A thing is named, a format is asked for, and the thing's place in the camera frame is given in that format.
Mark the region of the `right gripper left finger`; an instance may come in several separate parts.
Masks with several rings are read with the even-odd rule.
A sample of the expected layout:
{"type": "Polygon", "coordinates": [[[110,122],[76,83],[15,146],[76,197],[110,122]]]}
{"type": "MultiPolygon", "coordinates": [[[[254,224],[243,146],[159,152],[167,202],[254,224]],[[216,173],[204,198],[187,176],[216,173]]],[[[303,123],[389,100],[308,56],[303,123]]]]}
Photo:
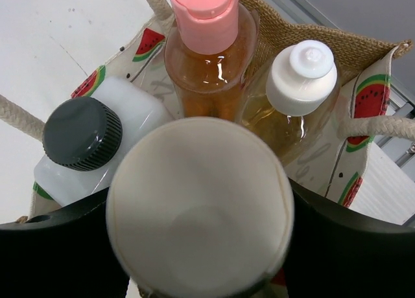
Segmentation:
{"type": "Polygon", "coordinates": [[[106,230],[107,193],[1,224],[1,296],[125,297],[129,278],[106,230]]]}

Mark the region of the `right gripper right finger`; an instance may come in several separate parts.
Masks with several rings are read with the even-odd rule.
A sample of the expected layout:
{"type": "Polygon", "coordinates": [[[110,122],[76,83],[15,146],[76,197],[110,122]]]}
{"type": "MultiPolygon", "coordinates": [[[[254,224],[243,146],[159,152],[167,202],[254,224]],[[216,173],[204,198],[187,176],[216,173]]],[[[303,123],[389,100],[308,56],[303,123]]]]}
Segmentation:
{"type": "Polygon", "coordinates": [[[347,209],[295,181],[283,265],[289,297],[413,297],[414,229],[347,209]]]}

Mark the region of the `white bottle black cap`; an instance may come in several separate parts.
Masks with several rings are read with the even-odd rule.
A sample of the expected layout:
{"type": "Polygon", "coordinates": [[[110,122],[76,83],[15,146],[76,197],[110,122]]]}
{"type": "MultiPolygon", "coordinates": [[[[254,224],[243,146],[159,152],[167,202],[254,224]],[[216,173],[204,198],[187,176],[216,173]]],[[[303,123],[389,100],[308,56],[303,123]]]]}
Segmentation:
{"type": "Polygon", "coordinates": [[[173,119],[156,97],[106,78],[92,95],[66,100],[47,119],[34,190],[64,207],[108,188],[129,150],[173,119]]]}

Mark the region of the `pale green bottle beige cap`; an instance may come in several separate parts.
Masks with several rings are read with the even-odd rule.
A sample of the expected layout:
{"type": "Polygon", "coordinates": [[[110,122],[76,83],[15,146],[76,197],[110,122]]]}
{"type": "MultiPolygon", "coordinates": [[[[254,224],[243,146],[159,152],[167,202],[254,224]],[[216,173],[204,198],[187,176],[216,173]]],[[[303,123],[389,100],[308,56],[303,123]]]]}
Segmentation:
{"type": "Polygon", "coordinates": [[[209,117],[156,128],[127,153],[106,201],[111,246],[157,297],[249,297],[282,267],[294,196],[273,151],[209,117]]]}

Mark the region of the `amber bottle white cap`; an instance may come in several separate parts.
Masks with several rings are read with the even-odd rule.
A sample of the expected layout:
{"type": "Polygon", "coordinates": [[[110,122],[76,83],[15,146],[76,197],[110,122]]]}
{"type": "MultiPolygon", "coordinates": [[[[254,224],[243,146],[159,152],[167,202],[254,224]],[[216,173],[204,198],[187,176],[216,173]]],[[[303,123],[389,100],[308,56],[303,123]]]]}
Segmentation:
{"type": "Polygon", "coordinates": [[[317,40],[288,46],[251,77],[236,122],[287,166],[317,141],[340,93],[331,49],[317,40]]]}

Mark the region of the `orange bottle pink cap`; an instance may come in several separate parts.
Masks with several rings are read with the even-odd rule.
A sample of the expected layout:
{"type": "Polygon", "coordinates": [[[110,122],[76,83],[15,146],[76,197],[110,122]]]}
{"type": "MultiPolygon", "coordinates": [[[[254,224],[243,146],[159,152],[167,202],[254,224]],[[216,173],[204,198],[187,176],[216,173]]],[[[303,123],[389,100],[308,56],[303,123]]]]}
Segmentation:
{"type": "Polygon", "coordinates": [[[239,0],[170,0],[175,16],[165,68],[184,117],[234,120],[257,44],[257,21],[239,0]]]}

